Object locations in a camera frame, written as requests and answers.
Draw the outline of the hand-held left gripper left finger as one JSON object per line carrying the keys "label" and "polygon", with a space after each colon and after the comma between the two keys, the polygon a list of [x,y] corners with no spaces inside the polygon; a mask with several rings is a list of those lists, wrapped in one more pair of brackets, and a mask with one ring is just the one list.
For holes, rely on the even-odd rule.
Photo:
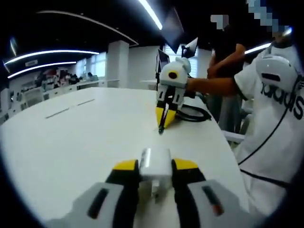
{"label": "hand-held left gripper left finger", "polygon": [[138,160],[117,163],[104,182],[95,183],[73,202],[62,218],[48,228],[131,228],[139,202]]}

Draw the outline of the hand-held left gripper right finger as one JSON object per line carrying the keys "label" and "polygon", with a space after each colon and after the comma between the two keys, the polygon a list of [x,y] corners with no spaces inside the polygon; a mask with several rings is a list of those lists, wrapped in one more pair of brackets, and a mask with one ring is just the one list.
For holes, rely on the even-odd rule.
{"label": "hand-held left gripper right finger", "polygon": [[257,228],[259,223],[245,210],[237,195],[218,181],[207,180],[190,160],[172,159],[172,185],[180,227]]}

